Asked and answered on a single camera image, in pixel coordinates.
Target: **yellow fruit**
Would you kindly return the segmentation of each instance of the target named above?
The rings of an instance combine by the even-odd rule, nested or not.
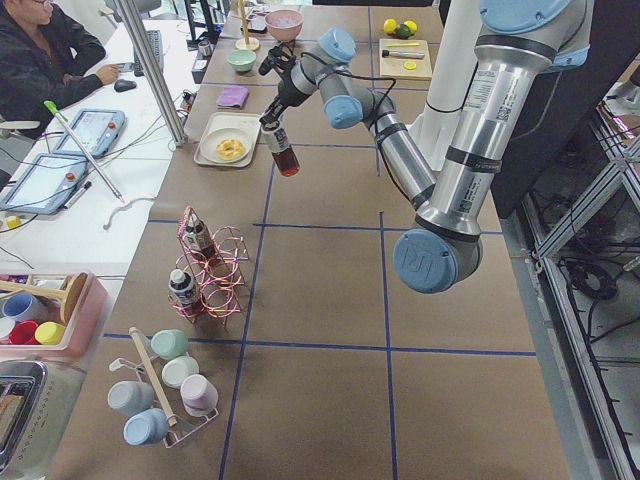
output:
[[[384,21],[384,26],[382,28],[384,28],[384,33],[386,33],[387,35],[393,35],[396,31],[396,28],[398,28],[398,22],[395,18],[387,18]]]
[[[404,40],[407,39],[411,36],[411,30],[409,29],[409,27],[407,27],[404,23],[398,25],[398,28],[396,28],[396,37]]]
[[[406,22],[404,22],[404,24],[409,27],[409,30],[411,30],[411,35],[415,35],[415,33],[418,31],[418,24],[413,20],[407,20]]]

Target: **person's hand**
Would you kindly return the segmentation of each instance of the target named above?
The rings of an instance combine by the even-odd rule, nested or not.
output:
[[[100,67],[100,70],[96,72],[97,77],[102,82],[102,85],[109,85],[115,82],[120,75],[120,68],[116,64],[104,65]]]

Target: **person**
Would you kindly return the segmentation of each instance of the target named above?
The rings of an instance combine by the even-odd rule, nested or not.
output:
[[[0,116],[39,121],[30,138],[52,119],[45,100],[64,108],[118,79],[117,65],[84,76],[105,49],[51,0],[0,0],[0,45]]]

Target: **white wall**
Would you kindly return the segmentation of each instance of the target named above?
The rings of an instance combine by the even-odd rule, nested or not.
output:
[[[98,37],[103,45],[113,34],[115,30],[113,25],[100,15],[99,9],[104,5],[103,0],[56,0],[56,3],[67,15]]]

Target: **green bowl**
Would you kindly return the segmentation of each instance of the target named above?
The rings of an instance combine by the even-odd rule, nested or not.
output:
[[[252,50],[234,50],[227,57],[227,62],[231,64],[236,72],[244,73],[251,70],[256,63],[256,52]]]

